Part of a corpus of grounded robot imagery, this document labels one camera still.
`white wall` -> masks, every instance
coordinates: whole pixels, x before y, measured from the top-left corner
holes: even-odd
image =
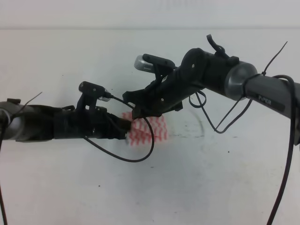
[[[297,0],[0,0],[0,28],[298,27]]]
[[[137,55],[154,54],[179,65],[193,47],[212,50],[205,37],[209,33],[229,55],[258,71],[288,40],[267,75],[287,74],[300,82],[299,30],[0,30],[0,101],[21,98],[24,103],[42,91],[32,104],[73,105],[82,81],[121,97],[154,79],[133,67]],[[234,101],[204,92],[205,109],[217,124]],[[97,104],[115,115],[129,110],[113,100]],[[266,224],[284,171],[290,121],[253,103],[219,135],[200,109],[187,99],[183,105],[165,114],[170,139],[156,144],[142,163],[121,162],[80,139],[4,141],[0,182],[8,224]],[[125,141],[94,141],[126,158],[149,150],[132,149]],[[299,159],[297,147],[274,225],[299,225]]]

